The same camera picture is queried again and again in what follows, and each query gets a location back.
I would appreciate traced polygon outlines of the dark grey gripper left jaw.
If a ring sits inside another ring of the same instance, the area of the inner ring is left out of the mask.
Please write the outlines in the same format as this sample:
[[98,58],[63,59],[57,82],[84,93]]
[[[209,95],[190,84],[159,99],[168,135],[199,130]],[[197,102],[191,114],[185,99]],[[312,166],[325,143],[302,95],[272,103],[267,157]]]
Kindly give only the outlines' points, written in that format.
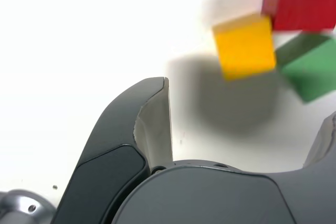
[[172,157],[169,80],[144,79],[102,112],[53,223],[110,223],[127,195]]

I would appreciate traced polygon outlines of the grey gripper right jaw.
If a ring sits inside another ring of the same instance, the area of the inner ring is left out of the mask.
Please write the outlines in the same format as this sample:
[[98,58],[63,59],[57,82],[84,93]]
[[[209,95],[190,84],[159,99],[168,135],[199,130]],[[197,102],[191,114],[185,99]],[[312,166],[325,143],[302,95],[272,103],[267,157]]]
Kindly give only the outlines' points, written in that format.
[[140,184],[115,223],[335,223],[335,115],[302,169],[250,173],[181,165]]

